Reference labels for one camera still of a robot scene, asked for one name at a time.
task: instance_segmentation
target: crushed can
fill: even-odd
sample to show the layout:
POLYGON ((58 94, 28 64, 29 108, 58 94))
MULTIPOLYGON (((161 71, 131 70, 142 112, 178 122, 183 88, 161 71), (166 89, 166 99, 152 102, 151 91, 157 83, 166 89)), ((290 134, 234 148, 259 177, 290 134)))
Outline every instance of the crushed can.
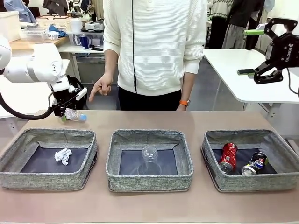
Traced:
POLYGON ((261 152, 253 153, 251 160, 245 165, 241 173, 244 176, 256 175, 268 164, 268 157, 261 152))
POLYGON ((222 157, 218 162, 220 169, 224 173, 228 174, 235 170, 237 166, 237 159, 236 159, 237 151, 238 151, 238 147, 234 143, 227 143, 224 145, 222 157))

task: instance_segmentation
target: transparent bottle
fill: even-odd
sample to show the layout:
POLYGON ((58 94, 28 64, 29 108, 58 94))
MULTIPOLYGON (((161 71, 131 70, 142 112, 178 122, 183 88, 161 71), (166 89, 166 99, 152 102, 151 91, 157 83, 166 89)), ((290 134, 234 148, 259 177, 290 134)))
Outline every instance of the transparent bottle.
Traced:
POLYGON ((68 120, 81 122, 85 122, 87 120, 87 116, 85 114, 70 108, 66 108, 64 114, 68 120))
POLYGON ((143 163, 138 167, 138 175, 161 175, 161 167, 157 162, 158 151, 151 146, 142 150, 143 163))

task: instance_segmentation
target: black jacket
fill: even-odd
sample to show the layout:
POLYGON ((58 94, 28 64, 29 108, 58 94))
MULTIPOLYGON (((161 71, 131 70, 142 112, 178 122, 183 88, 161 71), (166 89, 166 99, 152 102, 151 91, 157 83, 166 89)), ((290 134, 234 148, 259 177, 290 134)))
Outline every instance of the black jacket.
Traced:
POLYGON ((264 0, 234 0, 228 16, 228 23, 246 28, 253 12, 263 7, 264 0))

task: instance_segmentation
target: wooden table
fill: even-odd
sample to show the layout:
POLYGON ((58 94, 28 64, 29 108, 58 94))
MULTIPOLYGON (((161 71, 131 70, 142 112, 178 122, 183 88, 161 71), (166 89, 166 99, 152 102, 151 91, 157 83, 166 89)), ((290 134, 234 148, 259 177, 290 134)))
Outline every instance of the wooden table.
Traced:
POLYGON ((72 192, 0 189, 0 222, 25 223, 273 223, 299 220, 299 191, 220 193, 200 154, 204 132, 217 129, 271 128, 252 112, 84 111, 86 123, 63 123, 50 116, 25 128, 76 128, 97 134, 99 157, 86 186, 72 192), (120 128, 177 129, 187 139, 194 164, 191 188, 181 193, 113 193, 105 164, 109 141, 120 128))
POLYGON ((10 42, 10 47, 13 51, 16 51, 16 50, 33 50, 33 44, 36 44, 36 43, 53 43, 55 44, 57 47, 68 42, 69 41, 69 38, 68 37, 61 37, 59 38, 58 40, 45 40, 45 41, 42 41, 42 42, 37 42, 37 41, 23 41, 21 39, 17 40, 17 41, 13 41, 13 42, 10 42))

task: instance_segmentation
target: orange watch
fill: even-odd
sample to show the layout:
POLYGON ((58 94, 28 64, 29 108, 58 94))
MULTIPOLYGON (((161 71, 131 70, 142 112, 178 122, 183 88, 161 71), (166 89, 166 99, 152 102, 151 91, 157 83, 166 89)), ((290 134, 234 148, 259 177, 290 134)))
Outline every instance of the orange watch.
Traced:
POLYGON ((185 106, 190 106, 190 100, 180 100, 179 104, 185 105, 185 106))

